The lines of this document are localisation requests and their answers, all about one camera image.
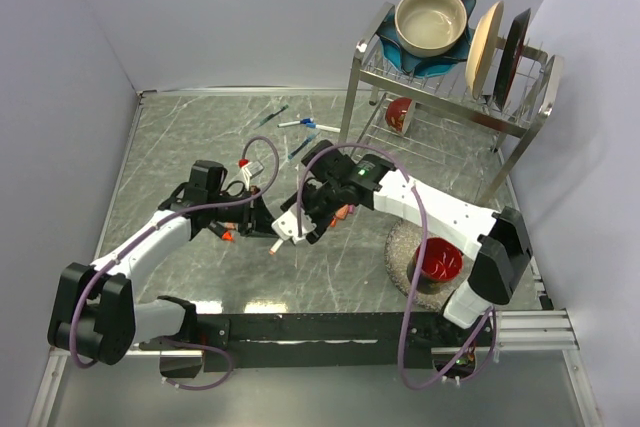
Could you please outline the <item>dark blue pen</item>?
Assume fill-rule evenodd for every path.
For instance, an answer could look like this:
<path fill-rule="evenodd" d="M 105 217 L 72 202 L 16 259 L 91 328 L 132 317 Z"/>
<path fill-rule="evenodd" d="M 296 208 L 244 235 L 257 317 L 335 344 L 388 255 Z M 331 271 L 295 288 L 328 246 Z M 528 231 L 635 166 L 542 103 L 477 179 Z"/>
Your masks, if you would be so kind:
<path fill-rule="evenodd" d="M 293 149 L 289 154 L 288 154 L 288 160 L 292 160 L 297 154 L 299 154 L 300 152 L 302 152 L 311 142 L 313 142 L 315 140 L 315 138 L 319 135 L 318 132 L 314 132 L 311 133 L 310 135 L 308 135 L 302 142 L 301 144 L 296 147 L 295 149 Z"/>

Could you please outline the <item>black orange highlighter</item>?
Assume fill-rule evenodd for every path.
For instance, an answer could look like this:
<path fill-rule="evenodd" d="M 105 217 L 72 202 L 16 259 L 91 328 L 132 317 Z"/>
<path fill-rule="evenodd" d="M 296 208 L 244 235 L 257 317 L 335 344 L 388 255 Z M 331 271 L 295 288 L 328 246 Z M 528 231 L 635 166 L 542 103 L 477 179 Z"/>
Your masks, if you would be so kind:
<path fill-rule="evenodd" d="M 234 238 L 231 232 L 224 226 L 214 223 L 209 226 L 210 230 L 221 240 L 233 242 Z"/>

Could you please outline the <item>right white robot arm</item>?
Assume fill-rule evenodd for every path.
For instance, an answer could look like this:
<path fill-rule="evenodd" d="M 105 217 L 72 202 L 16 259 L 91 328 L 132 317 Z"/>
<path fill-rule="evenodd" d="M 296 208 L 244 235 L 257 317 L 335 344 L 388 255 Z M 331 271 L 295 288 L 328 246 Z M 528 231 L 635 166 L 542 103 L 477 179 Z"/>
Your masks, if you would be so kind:
<path fill-rule="evenodd" d="M 314 243 L 339 208 L 354 205 L 394 215 L 451 243 L 473 265 L 445 303 L 437 331 L 445 343 L 460 345 L 488 308 L 510 302 L 530 264 L 533 250 L 522 214 L 511 207 L 480 207 L 430 187 L 377 147 L 367 147 L 358 162 L 343 148 L 322 141 L 304 157 L 304 176 L 319 184 L 300 183 L 272 222 L 273 231 L 282 241 Z"/>

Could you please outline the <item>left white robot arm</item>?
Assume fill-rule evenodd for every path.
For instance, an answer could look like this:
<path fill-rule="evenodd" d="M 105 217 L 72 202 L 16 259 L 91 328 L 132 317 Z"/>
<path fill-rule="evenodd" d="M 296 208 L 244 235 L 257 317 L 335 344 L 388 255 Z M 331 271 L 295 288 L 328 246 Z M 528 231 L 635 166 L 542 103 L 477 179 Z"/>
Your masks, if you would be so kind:
<path fill-rule="evenodd" d="M 47 331 L 48 343 L 75 352 L 92 366 L 119 362 L 137 343 L 164 337 L 184 349 L 198 337 L 193 303 L 171 296 L 139 304 L 136 295 L 154 270 L 202 230 L 234 224 L 241 235 L 270 236 L 273 217 L 251 181 L 264 169 L 239 162 L 241 190 L 223 189 L 226 168 L 198 160 L 187 181 L 123 245 L 88 265 L 73 262 L 61 273 Z"/>

